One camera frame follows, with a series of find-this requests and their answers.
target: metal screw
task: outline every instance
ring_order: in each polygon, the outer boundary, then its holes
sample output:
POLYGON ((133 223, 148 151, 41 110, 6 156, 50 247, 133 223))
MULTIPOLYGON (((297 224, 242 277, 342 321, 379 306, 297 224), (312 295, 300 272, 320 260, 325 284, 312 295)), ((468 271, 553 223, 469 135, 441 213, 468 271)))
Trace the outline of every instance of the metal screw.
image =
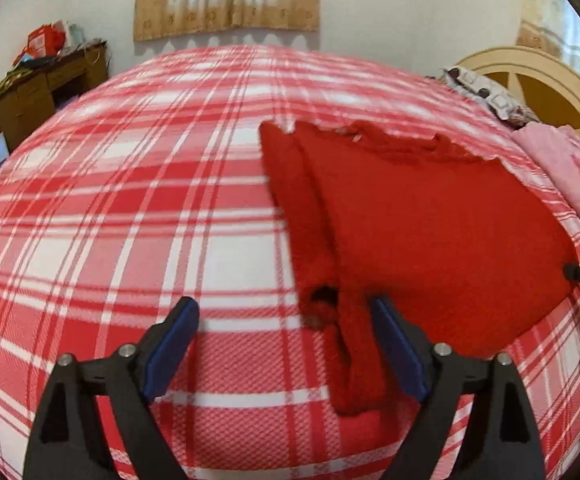
POLYGON ((61 357, 58 358, 57 364, 58 366, 67 366, 74 361, 74 357, 72 354, 63 354, 61 357))
POLYGON ((119 348, 119 355, 121 357, 132 357, 134 352, 136 352, 136 347, 131 343, 123 345, 121 348, 119 348))
POLYGON ((500 365, 510 366, 512 364, 512 357, 510 357, 506 353, 500 353, 499 355, 497 355, 497 361, 499 362, 500 365))
POLYGON ((435 345, 435 354, 441 357, 448 357, 452 353, 452 347, 448 343, 437 343, 435 345))

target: plaid bedsheet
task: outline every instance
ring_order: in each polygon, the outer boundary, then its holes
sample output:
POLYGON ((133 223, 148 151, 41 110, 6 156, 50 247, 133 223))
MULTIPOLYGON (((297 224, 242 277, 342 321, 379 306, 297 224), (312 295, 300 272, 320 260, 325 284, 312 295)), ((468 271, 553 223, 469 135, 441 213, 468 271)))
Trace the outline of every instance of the plaid bedsheet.
MULTIPOLYGON (((379 478, 415 414, 339 418, 296 306, 257 128, 375 121, 498 156, 572 236, 580 220, 509 132, 438 82, 372 62, 234 46, 160 56, 55 115, 0 170, 0 469, 20 478, 57 357, 134 342, 183 295, 199 334, 153 413, 192 478, 379 478)), ((580 449, 580 288, 507 351, 557 478, 580 449)), ((451 469, 470 401, 435 478, 451 469)), ((134 478, 102 406, 119 471, 134 478)))

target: arched headboard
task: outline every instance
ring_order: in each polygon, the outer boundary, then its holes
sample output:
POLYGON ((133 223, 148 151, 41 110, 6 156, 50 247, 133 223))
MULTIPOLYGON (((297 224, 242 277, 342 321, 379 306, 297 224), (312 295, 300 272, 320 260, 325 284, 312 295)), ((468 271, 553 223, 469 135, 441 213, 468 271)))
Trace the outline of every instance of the arched headboard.
POLYGON ((547 124, 569 124, 580 135, 580 76, 561 61, 534 48, 503 46, 458 62, 502 84, 547 124))

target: folded red garment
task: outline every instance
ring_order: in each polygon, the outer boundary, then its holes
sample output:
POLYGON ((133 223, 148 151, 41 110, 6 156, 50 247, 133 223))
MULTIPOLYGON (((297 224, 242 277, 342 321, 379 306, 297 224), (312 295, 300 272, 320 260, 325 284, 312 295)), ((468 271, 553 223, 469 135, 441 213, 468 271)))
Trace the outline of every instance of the folded red garment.
POLYGON ((577 262, 572 240, 498 159, 444 136, 392 137, 361 121, 343 135, 302 122, 288 135, 263 123, 260 137, 299 306, 324 325, 340 413, 387 395, 369 295, 388 294, 431 341, 487 357, 572 291, 561 270, 577 262))

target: desk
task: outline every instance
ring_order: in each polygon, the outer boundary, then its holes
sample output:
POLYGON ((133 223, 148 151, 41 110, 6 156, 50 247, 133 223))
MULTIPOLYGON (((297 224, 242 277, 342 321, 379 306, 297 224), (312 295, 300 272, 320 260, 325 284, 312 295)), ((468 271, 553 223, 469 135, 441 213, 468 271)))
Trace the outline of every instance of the desk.
POLYGON ((34 70, 0 94, 0 132, 10 153, 52 117, 62 103, 106 81, 105 42, 34 70))

